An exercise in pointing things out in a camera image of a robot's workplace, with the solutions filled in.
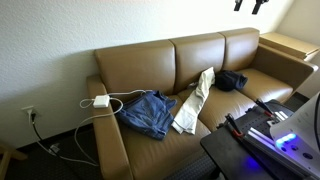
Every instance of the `electrical outlet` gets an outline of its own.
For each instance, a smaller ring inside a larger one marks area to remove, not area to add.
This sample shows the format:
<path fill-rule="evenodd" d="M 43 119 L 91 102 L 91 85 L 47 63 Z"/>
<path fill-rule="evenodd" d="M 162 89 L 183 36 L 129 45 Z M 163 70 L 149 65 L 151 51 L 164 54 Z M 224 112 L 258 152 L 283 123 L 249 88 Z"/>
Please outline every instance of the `electrical outlet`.
<path fill-rule="evenodd" d="M 36 109 L 33 106 L 27 106 L 27 107 L 21 108 L 21 111 L 23 111 L 26 115 L 29 115 L 28 114 L 29 110 L 32 110 L 32 113 L 36 113 Z"/>

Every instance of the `blue jeans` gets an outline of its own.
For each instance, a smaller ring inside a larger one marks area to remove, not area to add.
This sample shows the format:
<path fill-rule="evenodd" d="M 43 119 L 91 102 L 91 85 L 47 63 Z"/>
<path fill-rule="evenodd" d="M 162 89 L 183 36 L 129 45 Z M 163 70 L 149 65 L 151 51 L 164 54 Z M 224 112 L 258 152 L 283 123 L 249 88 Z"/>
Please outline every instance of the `blue jeans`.
<path fill-rule="evenodd" d="M 169 99 L 159 91 L 147 91 L 125 103 L 116 116 L 132 129 L 162 140 L 173 122 L 170 109 L 176 103 L 176 100 Z"/>

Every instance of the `wall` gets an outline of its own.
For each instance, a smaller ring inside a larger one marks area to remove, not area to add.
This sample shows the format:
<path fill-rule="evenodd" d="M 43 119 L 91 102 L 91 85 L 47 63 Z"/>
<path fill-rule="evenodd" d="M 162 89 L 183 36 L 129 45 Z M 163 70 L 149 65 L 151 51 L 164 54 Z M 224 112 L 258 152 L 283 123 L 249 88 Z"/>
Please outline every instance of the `wall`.
<path fill-rule="evenodd" d="M 98 73 L 93 49 L 232 28 L 275 30 L 293 0 L 1 0 L 0 140 L 35 142 L 21 108 L 34 105 L 47 138 L 90 116 L 79 102 L 85 78 Z"/>
<path fill-rule="evenodd" d="M 277 32 L 320 46 L 320 1 L 295 1 L 277 28 Z M 311 61 L 320 67 L 320 53 Z M 311 98 L 320 91 L 320 71 L 305 82 L 298 92 Z"/>

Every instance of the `tan leather couch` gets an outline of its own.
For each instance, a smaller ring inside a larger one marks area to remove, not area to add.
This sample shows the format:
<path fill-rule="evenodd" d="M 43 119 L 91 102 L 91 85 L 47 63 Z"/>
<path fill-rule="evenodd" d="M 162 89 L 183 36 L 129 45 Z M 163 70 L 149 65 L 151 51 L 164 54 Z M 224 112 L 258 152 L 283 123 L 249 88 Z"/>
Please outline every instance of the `tan leather couch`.
<path fill-rule="evenodd" d="M 100 167 L 105 179 L 163 179 L 203 155 L 200 139 L 216 130 L 231 113 L 235 118 L 254 106 L 253 100 L 285 102 L 317 66 L 258 43 L 259 31 L 243 28 L 218 33 L 158 40 L 95 51 L 99 75 L 87 78 L 90 98 L 136 89 L 160 90 L 177 105 L 175 115 L 202 71 L 233 70 L 248 77 L 241 91 L 211 87 L 198 116 L 196 134 L 171 128 L 163 141 L 142 135 L 115 116 L 94 119 Z M 133 98 L 119 96 L 124 102 Z M 111 113 L 93 109 L 94 115 Z"/>

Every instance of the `floor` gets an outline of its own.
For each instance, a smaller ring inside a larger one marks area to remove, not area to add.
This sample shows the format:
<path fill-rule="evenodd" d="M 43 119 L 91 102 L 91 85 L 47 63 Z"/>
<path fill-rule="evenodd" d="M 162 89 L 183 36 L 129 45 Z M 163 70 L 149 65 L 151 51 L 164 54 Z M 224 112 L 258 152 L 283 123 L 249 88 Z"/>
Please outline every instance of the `floor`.
<path fill-rule="evenodd" d="M 305 97 L 297 94 L 290 98 L 285 105 L 293 111 L 296 111 L 306 100 Z M 82 132 L 78 134 L 78 141 L 84 150 L 94 160 L 98 161 L 92 128 L 82 130 Z M 59 152 L 61 156 L 73 159 L 86 159 L 77 149 L 72 136 L 55 140 L 55 142 L 58 142 L 58 147 L 63 150 Z M 28 159 L 25 161 L 12 160 L 8 168 L 6 180 L 102 179 L 99 167 L 61 160 L 48 154 L 38 146 L 25 149 L 28 149 L 28 152 L 24 151 L 28 154 Z M 166 179 L 209 179 L 209 174 L 214 168 L 215 165 L 210 158 L 204 155 L 194 163 L 175 172 Z"/>

